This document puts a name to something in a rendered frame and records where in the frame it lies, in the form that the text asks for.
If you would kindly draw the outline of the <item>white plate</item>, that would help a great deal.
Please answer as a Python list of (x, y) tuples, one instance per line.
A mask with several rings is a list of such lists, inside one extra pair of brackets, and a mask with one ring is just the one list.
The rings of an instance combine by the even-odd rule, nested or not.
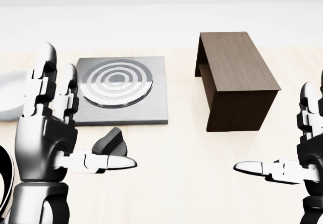
[(32, 70), (13, 70), (0, 74), (0, 122), (15, 121), (26, 115), (26, 82)]

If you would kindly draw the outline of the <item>flat grey stove plate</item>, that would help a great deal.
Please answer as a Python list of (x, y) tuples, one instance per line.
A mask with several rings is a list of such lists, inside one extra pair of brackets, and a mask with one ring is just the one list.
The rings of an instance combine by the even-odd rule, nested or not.
[(164, 57), (80, 58), (78, 126), (167, 124)]

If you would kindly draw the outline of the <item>black and white bowl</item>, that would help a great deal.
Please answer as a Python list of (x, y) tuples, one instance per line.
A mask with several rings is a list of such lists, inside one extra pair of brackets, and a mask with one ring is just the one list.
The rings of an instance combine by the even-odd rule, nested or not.
[(11, 196), (14, 181), (14, 163), (10, 153), (0, 145), (0, 175), (4, 181), (4, 194), (0, 204), (0, 217)]

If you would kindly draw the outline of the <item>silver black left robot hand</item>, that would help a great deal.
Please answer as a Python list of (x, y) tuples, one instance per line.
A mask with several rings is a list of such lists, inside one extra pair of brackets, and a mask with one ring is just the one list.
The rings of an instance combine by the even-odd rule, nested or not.
[(18, 120), (15, 157), (23, 182), (60, 182), (66, 173), (101, 174), (130, 169), (137, 162), (128, 156), (96, 155), (75, 148), (78, 131), (78, 76), (68, 64), (56, 84), (57, 53), (45, 43), (31, 78), (26, 82), (26, 115)]

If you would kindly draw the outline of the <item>round black stove knob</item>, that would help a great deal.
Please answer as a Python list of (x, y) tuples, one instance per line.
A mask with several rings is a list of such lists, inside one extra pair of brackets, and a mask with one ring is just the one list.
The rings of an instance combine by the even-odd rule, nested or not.
[(122, 131), (118, 127), (114, 127), (94, 144), (92, 153), (96, 155), (127, 156), (127, 145), (123, 139)]

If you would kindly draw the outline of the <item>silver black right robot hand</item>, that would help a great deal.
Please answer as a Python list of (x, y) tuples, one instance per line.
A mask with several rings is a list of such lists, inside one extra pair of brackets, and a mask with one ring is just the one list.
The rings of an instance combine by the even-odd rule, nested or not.
[(297, 161), (242, 161), (235, 164), (233, 169), (264, 177), (269, 182), (304, 183), (310, 196), (323, 200), (323, 72), (320, 91), (321, 98), (317, 99), (314, 84), (311, 82), (306, 82), (300, 91), (297, 127), (302, 131), (302, 136), (297, 145)]

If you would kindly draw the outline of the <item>dark brown wooden shelf box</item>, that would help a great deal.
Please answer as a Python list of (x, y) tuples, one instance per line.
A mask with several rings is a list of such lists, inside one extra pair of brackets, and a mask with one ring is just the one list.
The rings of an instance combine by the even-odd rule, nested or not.
[(247, 32), (201, 32), (195, 76), (210, 110), (207, 132), (258, 131), (281, 89)]

